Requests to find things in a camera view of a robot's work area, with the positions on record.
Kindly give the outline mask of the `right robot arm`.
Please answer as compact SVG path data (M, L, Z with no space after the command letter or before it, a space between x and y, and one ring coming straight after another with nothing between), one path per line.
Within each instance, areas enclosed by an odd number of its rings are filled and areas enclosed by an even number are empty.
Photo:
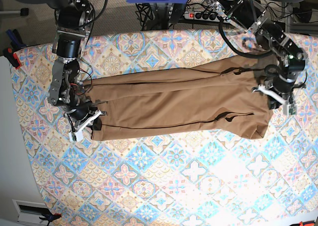
M72 133L88 127L101 130L97 105L86 98L92 83L81 85L76 78L82 72L79 60L84 44L89 41L95 21L100 14L95 12L88 0L16 0L25 4L47 4L54 10L57 29L52 52L57 55L52 68L52 82L48 102L61 108L71 126ZM103 9L108 0L104 0Z

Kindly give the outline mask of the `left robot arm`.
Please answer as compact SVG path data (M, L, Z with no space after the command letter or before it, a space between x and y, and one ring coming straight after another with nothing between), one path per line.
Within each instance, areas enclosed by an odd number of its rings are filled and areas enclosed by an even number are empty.
M305 70L307 55L290 39L283 29L265 16L265 8L253 0L204 0L217 14L219 33L225 43L237 55L249 59L262 59L275 55L277 64L269 64L264 68L266 79L263 84L253 88L254 92L262 92L268 96L270 109L283 108L285 115L297 112L294 89L304 88L305 82L296 80ZM228 40L223 30L224 22L228 22L242 32L250 31L257 45L264 50L262 54L249 54L237 50Z

